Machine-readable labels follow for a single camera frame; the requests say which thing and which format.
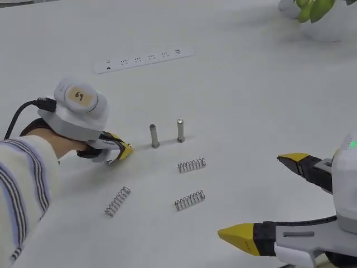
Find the power strip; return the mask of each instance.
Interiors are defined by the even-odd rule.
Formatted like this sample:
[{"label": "power strip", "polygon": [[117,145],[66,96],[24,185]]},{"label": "power strip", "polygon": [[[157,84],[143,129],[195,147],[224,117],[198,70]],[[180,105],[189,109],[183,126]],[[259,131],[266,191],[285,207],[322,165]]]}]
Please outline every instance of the power strip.
[{"label": "power strip", "polygon": [[110,71],[119,71],[148,64],[161,63],[163,61],[186,58],[193,55],[193,49],[177,47],[167,51],[158,51],[132,58],[101,61],[94,64],[94,74],[103,74]]}]

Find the green light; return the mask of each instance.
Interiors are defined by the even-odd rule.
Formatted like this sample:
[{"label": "green light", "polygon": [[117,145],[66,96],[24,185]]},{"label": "green light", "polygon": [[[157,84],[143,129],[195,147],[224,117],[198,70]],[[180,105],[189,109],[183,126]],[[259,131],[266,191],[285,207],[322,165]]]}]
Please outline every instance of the green light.
[{"label": "green light", "polygon": [[350,148],[354,148],[357,146],[357,141],[351,141]]}]

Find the green plant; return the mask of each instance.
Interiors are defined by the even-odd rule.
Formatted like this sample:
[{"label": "green plant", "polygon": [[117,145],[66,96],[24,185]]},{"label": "green plant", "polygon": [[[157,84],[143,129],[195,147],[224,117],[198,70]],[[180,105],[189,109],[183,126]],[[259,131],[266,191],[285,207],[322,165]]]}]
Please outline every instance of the green plant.
[{"label": "green plant", "polygon": [[[339,0],[293,0],[296,5],[299,6],[301,12],[299,14],[298,20],[301,23],[307,22],[315,23],[323,18],[325,14],[328,13],[334,6],[336,1]],[[345,0],[346,4],[349,6],[357,0]]]}]

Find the metal spring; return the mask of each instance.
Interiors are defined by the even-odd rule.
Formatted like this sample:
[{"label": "metal spring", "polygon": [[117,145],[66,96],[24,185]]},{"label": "metal spring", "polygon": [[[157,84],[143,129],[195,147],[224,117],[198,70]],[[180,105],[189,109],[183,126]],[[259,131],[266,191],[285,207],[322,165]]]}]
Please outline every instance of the metal spring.
[{"label": "metal spring", "polygon": [[120,206],[123,204],[125,199],[128,197],[130,192],[131,191],[129,190],[129,188],[124,186],[123,189],[121,189],[117,196],[113,199],[111,204],[105,209],[105,213],[113,217],[120,208]]},{"label": "metal spring", "polygon": [[206,160],[204,158],[197,158],[195,160],[179,163],[177,165],[180,173],[185,172],[185,171],[201,169],[201,168],[204,168],[205,166],[206,166]]},{"label": "metal spring", "polygon": [[194,204],[200,203],[201,201],[205,200],[206,196],[202,190],[197,191],[196,193],[189,194],[184,198],[180,198],[175,201],[175,207],[177,211],[183,210],[188,208]]}]

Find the metal pin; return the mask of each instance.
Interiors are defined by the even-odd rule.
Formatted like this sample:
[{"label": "metal pin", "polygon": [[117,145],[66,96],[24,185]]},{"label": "metal pin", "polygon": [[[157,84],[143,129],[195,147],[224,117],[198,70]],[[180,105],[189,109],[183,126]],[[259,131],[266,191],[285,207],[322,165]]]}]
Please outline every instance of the metal pin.
[{"label": "metal pin", "polygon": [[185,141],[185,136],[184,136],[184,120],[183,119],[178,119],[177,120],[177,142],[183,143]]},{"label": "metal pin", "polygon": [[157,133],[156,133],[156,126],[154,124],[150,125],[150,134],[151,134],[151,147],[153,148],[158,148],[160,146],[160,143],[157,139]]}]

